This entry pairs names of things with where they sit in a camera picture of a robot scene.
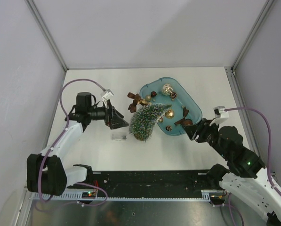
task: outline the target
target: white table surface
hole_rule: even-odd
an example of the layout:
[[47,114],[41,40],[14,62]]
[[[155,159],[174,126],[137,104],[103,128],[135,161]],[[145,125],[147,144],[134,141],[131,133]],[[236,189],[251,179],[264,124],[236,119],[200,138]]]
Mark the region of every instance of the white table surface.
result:
[[[80,78],[97,81],[114,93],[112,105],[129,122],[132,114],[128,106],[132,101],[127,97],[128,92],[136,94],[145,84],[161,77],[176,79],[201,108],[204,118],[214,118],[215,106],[236,106],[223,67],[72,70],[67,72],[65,84]],[[101,99],[102,91],[95,84],[82,81],[73,83],[63,93],[67,111],[75,104],[78,92],[91,92],[98,100]],[[222,126],[235,126],[244,137],[244,145],[248,147],[238,112],[229,114],[229,120]],[[59,104],[49,144],[61,132],[63,125],[64,114]],[[186,134],[168,136],[158,125],[147,142],[137,141],[132,135],[128,135],[126,141],[112,141],[112,134],[119,132],[128,134],[128,127],[110,130],[103,121],[92,121],[79,141],[71,147],[64,159],[64,167],[86,164],[92,166],[93,170],[199,170],[209,169],[216,163],[226,166],[222,157],[208,144],[190,141]]]

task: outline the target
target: cable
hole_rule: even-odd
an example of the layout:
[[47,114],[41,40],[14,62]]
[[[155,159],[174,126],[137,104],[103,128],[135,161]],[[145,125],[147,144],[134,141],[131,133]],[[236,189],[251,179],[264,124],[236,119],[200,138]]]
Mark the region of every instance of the cable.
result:
[[[100,205],[104,204],[107,201],[107,199],[108,199],[107,192],[104,189],[102,189],[102,188],[100,188],[98,186],[93,186],[93,185],[89,185],[89,184],[85,184],[85,183],[76,183],[76,185],[84,185],[84,186],[92,187],[92,188],[95,188],[97,191],[101,190],[105,194],[105,199],[103,201],[101,201],[100,203],[97,203],[97,204],[85,204],[85,203],[82,203],[82,202],[79,202],[79,201],[77,201],[77,202],[76,201],[67,202],[67,203],[65,203],[63,205],[58,206],[54,210],[58,210],[59,208],[64,207],[64,206],[69,205],[69,204],[81,204],[82,207],[84,207],[84,206],[100,206]],[[44,212],[44,213],[50,213],[52,211],[52,210],[40,210],[37,207],[37,203],[35,203],[35,209],[37,211],[39,211],[39,212]]]
[[271,128],[269,125],[269,122],[267,120],[267,118],[258,110],[254,109],[254,108],[250,108],[250,107],[235,107],[235,108],[229,108],[229,109],[225,109],[226,112],[228,111],[234,111],[234,110],[249,110],[249,111],[253,111],[255,113],[258,113],[265,121],[267,128],[268,128],[268,136],[269,136],[269,142],[268,142],[268,161],[267,161],[267,176],[268,176],[268,180],[272,186],[272,188],[274,188],[274,190],[280,195],[281,197],[281,192],[278,188],[276,188],[274,182],[272,181],[272,176],[271,176],[271,163],[270,163],[270,159],[271,159],[271,144],[272,144],[272,135],[271,135]]
[[230,197],[231,197],[231,193],[229,193],[229,195],[228,195],[228,204],[224,204],[225,201],[226,201],[226,199],[225,199],[224,203],[223,203],[223,204],[220,204],[220,205],[215,205],[215,204],[213,204],[212,202],[210,202],[210,203],[212,204],[213,207],[228,206],[228,207],[229,207],[230,217],[231,217],[231,219],[232,219],[232,221],[233,221],[233,225],[234,225],[234,226],[237,226],[236,223],[235,223],[235,221],[234,221],[233,213],[232,213],[232,209],[234,209],[235,211],[237,211],[237,213],[239,214],[239,216],[240,216],[240,218],[241,218],[242,226],[245,226],[244,218],[243,218],[243,216],[241,215],[241,213],[240,213],[240,211],[238,210],[238,208],[236,208],[235,206],[233,206],[233,205],[230,204]]
[[68,82],[67,84],[65,84],[63,86],[63,88],[61,89],[61,95],[60,95],[60,106],[66,116],[66,126],[65,126],[65,129],[61,132],[61,134],[57,137],[57,139],[52,143],[51,147],[48,149],[48,151],[46,152],[42,162],[41,162],[41,165],[40,165],[40,169],[39,169],[39,176],[38,176],[38,193],[39,193],[39,198],[40,198],[40,201],[42,203],[46,203],[48,202],[53,195],[51,195],[47,200],[44,200],[43,199],[43,193],[42,193],[42,187],[41,187],[41,183],[42,183],[42,171],[44,169],[44,164],[45,164],[45,161],[49,155],[50,152],[53,151],[55,145],[57,144],[57,142],[61,139],[61,137],[64,135],[64,133],[68,130],[68,126],[69,126],[69,116],[63,106],[63,102],[62,102],[62,94],[63,94],[63,91],[64,89],[69,86],[71,83],[74,83],[74,82],[77,82],[77,81],[90,81],[90,82],[93,82],[94,84],[96,84],[99,88],[101,88],[103,91],[106,91],[106,89],[104,87],[102,87],[100,84],[98,84],[96,81],[93,81],[91,79],[75,79],[75,80],[72,80],[70,82]]

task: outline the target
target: purple cable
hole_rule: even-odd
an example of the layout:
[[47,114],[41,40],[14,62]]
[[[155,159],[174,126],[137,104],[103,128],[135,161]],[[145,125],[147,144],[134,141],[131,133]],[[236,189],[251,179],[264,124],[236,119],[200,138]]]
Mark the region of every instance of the purple cable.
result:
[[[63,205],[58,206],[54,210],[58,210],[59,208],[64,207],[64,206],[69,205],[69,204],[81,204],[82,206],[100,206],[100,205],[104,204],[107,201],[107,199],[108,199],[107,192],[104,189],[100,188],[100,187],[97,187],[97,186],[94,186],[94,185],[85,184],[85,183],[76,183],[76,185],[84,185],[84,186],[88,186],[88,187],[92,187],[92,188],[98,189],[98,190],[102,191],[105,194],[105,199],[103,201],[101,201],[100,203],[97,203],[97,204],[85,204],[85,203],[80,203],[80,202],[76,202],[76,201],[67,202],[67,203],[65,203]],[[35,203],[34,206],[35,206],[35,209],[37,211],[39,211],[39,212],[50,213],[52,211],[52,210],[40,210],[37,207],[37,203]]]
[[268,135],[269,135],[269,143],[268,143],[268,162],[267,162],[267,176],[268,176],[268,180],[272,186],[272,188],[274,188],[274,190],[281,196],[281,192],[278,188],[274,187],[274,183],[272,181],[272,177],[271,177],[271,163],[270,163],[270,159],[271,159],[271,143],[272,143],[272,135],[271,135],[271,128],[269,125],[269,122],[267,120],[267,118],[258,110],[254,109],[254,108],[250,108],[250,107],[235,107],[235,108],[229,108],[226,109],[225,111],[234,111],[234,110],[249,110],[249,111],[253,111],[258,113],[265,121],[267,128],[268,128]]
[[228,195],[228,204],[224,204],[224,205],[214,205],[214,207],[222,207],[222,206],[228,206],[229,207],[229,213],[230,213],[230,217],[231,219],[233,220],[233,225],[234,226],[237,226],[235,221],[234,221],[234,218],[233,218],[233,213],[232,213],[232,210],[231,209],[234,209],[235,211],[237,211],[237,213],[239,214],[240,218],[241,218],[241,221],[242,221],[242,226],[245,225],[244,223],[244,219],[243,219],[243,216],[241,215],[240,211],[238,210],[238,208],[234,207],[233,205],[230,204],[230,196],[231,196],[231,193],[229,193]]
[[41,165],[40,165],[40,169],[39,169],[39,175],[38,175],[38,193],[39,193],[39,198],[41,200],[42,203],[46,203],[48,202],[49,200],[51,200],[52,196],[51,195],[47,200],[44,200],[43,199],[43,193],[42,193],[42,187],[41,187],[41,183],[42,183],[42,171],[44,169],[44,164],[45,164],[45,161],[49,155],[49,153],[51,151],[53,151],[53,148],[55,147],[56,143],[61,139],[61,137],[63,136],[63,134],[66,132],[66,130],[68,129],[68,126],[69,126],[69,116],[63,106],[63,102],[62,102],[62,94],[63,94],[63,91],[64,89],[70,85],[71,83],[74,83],[76,81],[90,81],[90,82],[93,82],[94,84],[96,84],[99,88],[101,88],[103,91],[106,91],[106,89],[104,87],[102,87],[100,84],[98,84],[96,81],[93,81],[91,79],[75,79],[75,80],[72,80],[70,82],[68,82],[67,84],[65,84],[63,86],[63,88],[61,89],[61,95],[60,95],[60,106],[66,116],[66,126],[65,126],[65,129],[61,132],[61,134],[57,137],[57,139],[52,143],[51,147],[49,148],[49,150],[47,151],[47,153],[45,154],[42,162],[41,162]]

